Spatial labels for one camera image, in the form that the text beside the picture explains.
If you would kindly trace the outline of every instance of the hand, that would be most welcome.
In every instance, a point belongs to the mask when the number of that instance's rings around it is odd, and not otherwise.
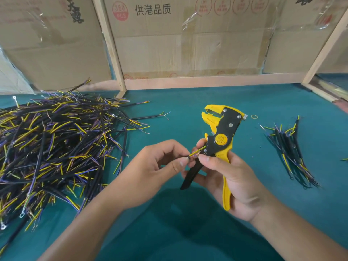
[[[206,140],[204,138],[199,140],[192,152],[202,148],[205,143]],[[205,187],[222,205],[224,175],[232,193],[229,213],[239,219],[250,222],[267,201],[270,193],[258,180],[254,171],[246,162],[231,151],[228,152],[227,156],[230,164],[219,158],[200,154],[198,159],[203,164],[202,170],[207,175],[198,174],[194,181]],[[183,172],[182,175],[185,177],[187,171]]]
[[[123,210],[139,206],[171,177],[185,169],[190,152],[175,140],[144,147],[120,175],[106,187]]]

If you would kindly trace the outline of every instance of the wooden post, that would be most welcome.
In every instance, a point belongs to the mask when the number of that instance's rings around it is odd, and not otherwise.
[[[113,35],[111,32],[109,19],[107,17],[107,12],[105,9],[104,0],[93,0],[95,11],[97,12],[97,16],[99,19],[100,27],[102,28],[104,39],[107,44],[107,50],[110,55],[112,68],[115,72],[116,79],[120,85],[120,92],[116,96],[117,98],[122,98],[126,93],[126,85],[123,78],[120,61],[118,59],[115,41],[113,39]]]
[[[321,64],[324,62],[325,58],[327,57],[330,50],[333,48],[334,44],[340,37],[341,33],[346,29],[346,26],[348,24],[348,9],[343,14],[341,20],[338,22],[337,26],[333,30],[332,34],[328,38],[327,42],[323,46],[322,50],[320,51],[319,55],[315,59],[313,65],[307,72],[305,78],[303,79],[302,83],[308,84],[314,77],[314,75],[317,73],[318,69],[320,68]]]

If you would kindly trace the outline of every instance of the yellow round label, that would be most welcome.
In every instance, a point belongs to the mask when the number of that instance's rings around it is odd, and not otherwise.
[[[215,143],[218,145],[225,145],[227,144],[227,136],[224,134],[218,134],[215,136]]]

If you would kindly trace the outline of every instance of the forearm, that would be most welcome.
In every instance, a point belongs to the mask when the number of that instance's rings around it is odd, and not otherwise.
[[[287,261],[348,260],[348,251],[272,195],[251,222]]]
[[[40,261],[94,260],[104,237],[122,212],[105,188],[40,257]]]

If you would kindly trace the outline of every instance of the yellow wire stripper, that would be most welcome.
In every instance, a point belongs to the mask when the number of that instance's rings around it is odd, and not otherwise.
[[[232,149],[233,136],[242,120],[247,118],[247,115],[240,110],[225,106],[225,105],[207,105],[205,107],[207,113],[202,112],[204,122],[210,125],[214,135],[205,134],[207,144],[203,150],[203,154],[210,157],[218,157],[229,163],[227,153]],[[196,164],[189,170],[184,182],[181,185],[181,190],[189,188],[192,181],[203,165],[196,159]],[[222,203],[225,210],[231,208],[230,205],[231,191],[229,190],[226,178],[223,177]]]

